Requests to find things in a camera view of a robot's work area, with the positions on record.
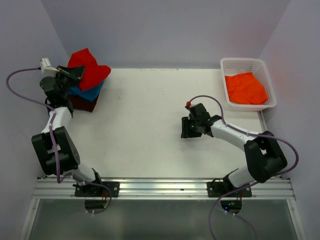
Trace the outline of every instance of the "stack of cloth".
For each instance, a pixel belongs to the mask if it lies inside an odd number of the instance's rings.
[[[111,73],[111,68],[106,65],[98,65],[88,48],[71,55],[68,68],[78,66],[85,66],[85,70],[79,85],[71,87],[68,99],[74,109],[92,113],[105,79]]]

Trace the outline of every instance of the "blue cloth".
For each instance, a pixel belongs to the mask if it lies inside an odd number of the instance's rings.
[[[96,97],[98,97],[104,82],[105,81],[101,82],[99,85],[93,88],[90,88],[89,90],[86,90],[86,91],[81,91],[78,86],[72,86],[70,88],[69,95],[79,96],[85,100],[93,102],[96,99]]]

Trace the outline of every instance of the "gray wall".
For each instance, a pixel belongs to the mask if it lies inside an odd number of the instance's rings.
[[[67,53],[112,67],[212,68],[257,58],[290,0],[42,0]]]
[[[54,65],[68,56],[39,0],[5,0],[0,8],[0,239],[19,237],[37,175],[41,173],[31,136],[45,127],[45,108],[26,102],[6,88],[7,75],[22,68],[38,67],[50,57]],[[45,99],[41,72],[21,73],[12,87],[37,100]]]
[[[311,240],[320,237],[319,23],[319,0],[292,0],[261,55],[278,102],[264,116],[268,128],[300,154],[300,164],[288,176]],[[292,151],[285,151],[292,164]]]

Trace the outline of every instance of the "dark red cloth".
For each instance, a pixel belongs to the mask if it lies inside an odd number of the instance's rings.
[[[97,104],[99,95],[91,102],[79,96],[68,95],[74,109],[83,110],[92,113]]]
[[[98,86],[111,73],[111,68],[98,65],[96,59],[88,48],[73,53],[70,57],[68,68],[85,66],[82,79],[78,85],[81,91],[86,91]]]

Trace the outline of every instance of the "metal frame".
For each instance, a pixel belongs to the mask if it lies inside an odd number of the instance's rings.
[[[267,130],[265,118],[258,112],[261,128]],[[209,198],[207,182],[212,178],[103,178],[103,182],[120,182],[119,196],[121,200],[215,200]],[[75,197],[75,182],[65,179],[57,184],[56,178],[38,179],[32,195],[31,204],[21,231],[19,240],[28,240],[41,199],[84,199]],[[294,191],[290,180],[273,177],[266,183],[259,183],[251,188],[252,197],[247,200],[287,200],[288,209],[299,240],[306,240],[302,221],[297,211]]]

